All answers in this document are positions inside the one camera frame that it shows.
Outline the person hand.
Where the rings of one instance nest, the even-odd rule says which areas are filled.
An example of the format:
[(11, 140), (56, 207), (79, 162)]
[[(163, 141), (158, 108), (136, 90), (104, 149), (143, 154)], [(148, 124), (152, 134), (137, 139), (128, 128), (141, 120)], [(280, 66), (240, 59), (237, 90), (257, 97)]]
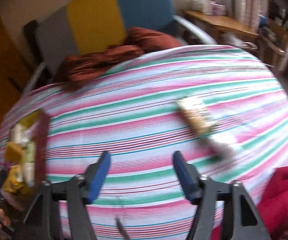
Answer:
[(10, 225), (10, 219), (5, 214), (5, 211), (3, 209), (0, 209), (0, 239), (7, 239), (5, 234), (2, 233), (2, 226), (9, 226)]

